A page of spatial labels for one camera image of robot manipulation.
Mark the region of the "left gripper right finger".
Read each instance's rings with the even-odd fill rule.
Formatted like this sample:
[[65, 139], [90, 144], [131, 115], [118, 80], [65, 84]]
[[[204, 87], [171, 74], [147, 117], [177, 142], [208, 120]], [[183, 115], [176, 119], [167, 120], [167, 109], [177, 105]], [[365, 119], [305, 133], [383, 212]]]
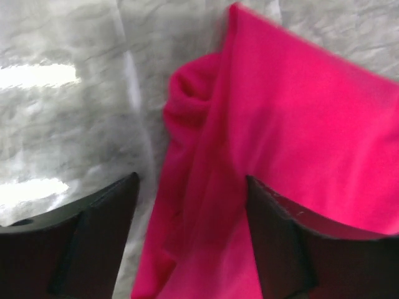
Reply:
[[247, 178], [264, 298], [397, 298], [398, 237], [345, 225]]

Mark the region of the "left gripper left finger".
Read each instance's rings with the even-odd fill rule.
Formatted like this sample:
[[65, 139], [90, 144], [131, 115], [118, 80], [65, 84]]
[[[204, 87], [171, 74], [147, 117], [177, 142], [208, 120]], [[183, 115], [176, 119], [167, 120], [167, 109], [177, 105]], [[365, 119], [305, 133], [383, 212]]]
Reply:
[[137, 205], [136, 173], [1, 228], [1, 297], [111, 298]]

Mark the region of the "magenta t shirt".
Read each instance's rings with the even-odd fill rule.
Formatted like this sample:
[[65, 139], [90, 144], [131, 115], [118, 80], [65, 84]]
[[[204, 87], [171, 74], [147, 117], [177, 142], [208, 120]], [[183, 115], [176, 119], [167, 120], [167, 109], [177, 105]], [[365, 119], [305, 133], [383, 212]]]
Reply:
[[221, 51], [170, 79], [170, 144], [132, 298], [261, 298], [246, 176], [334, 221], [398, 233], [398, 84], [239, 3]]

